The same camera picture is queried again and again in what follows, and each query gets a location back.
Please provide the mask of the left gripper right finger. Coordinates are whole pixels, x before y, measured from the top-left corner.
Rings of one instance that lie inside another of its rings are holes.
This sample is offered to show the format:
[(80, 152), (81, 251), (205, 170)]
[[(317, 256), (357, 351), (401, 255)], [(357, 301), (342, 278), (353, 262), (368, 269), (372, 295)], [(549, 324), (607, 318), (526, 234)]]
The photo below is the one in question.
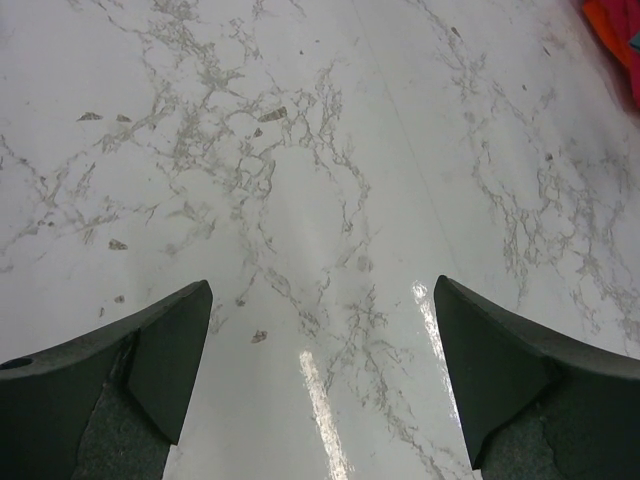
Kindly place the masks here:
[(636, 479), (639, 362), (440, 276), (437, 325), (464, 441), (485, 479)]

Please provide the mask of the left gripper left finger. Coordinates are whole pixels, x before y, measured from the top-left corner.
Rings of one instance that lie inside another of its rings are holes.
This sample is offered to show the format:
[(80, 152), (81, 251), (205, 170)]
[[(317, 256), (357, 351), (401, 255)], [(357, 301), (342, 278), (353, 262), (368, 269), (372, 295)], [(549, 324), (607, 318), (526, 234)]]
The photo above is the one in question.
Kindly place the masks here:
[(181, 436), (212, 304), (201, 280), (2, 363), (2, 478), (162, 478)]

